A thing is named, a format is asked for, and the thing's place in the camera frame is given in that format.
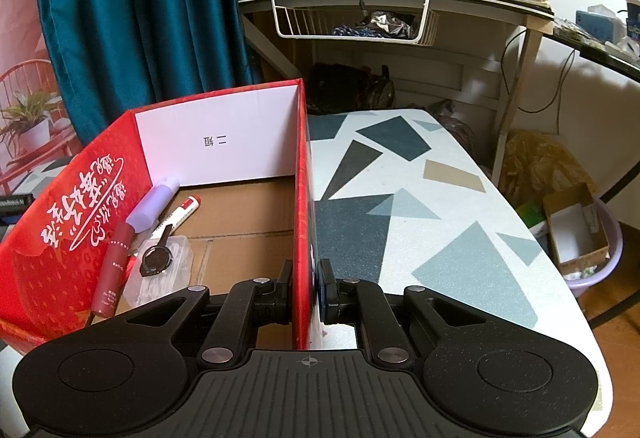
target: potted plant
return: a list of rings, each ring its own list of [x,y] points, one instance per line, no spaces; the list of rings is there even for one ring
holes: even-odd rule
[[[13,157],[20,151],[30,153],[49,141],[51,111],[57,108],[55,97],[46,91],[16,94],[15,98],[15,105],[2,110],[6,125],[0,129],[0,139],[7,148],[17,142],[19,150]]]

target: black bag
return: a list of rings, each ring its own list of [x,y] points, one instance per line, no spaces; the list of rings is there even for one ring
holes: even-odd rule
[[[311,68],[305,90],[311,114],[389,109],[396,99],[387,66],[382,66],[382,76],[377,76],[342,64],[318,63]]]

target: teal curtain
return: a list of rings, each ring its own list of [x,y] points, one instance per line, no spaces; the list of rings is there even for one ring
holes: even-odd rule
[[[130,108],[252,83],[236,0],[38,0],[84,143]]]

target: ribbed black surface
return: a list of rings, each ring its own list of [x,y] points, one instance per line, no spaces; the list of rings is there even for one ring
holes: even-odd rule
[[[447,421],[406,373],[359,351],[253,352],[233,371],[204,374],[187,402],[131,438],[472,438]],[[38,432],[34,438],[54,438]]]

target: white plant pot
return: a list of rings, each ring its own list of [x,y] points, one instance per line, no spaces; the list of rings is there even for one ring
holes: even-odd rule
[[[18,138],[18,145],[21,152],[30,153],[42,147],[50,139],[49,120],[45,119],[27,132],[22,133]]]

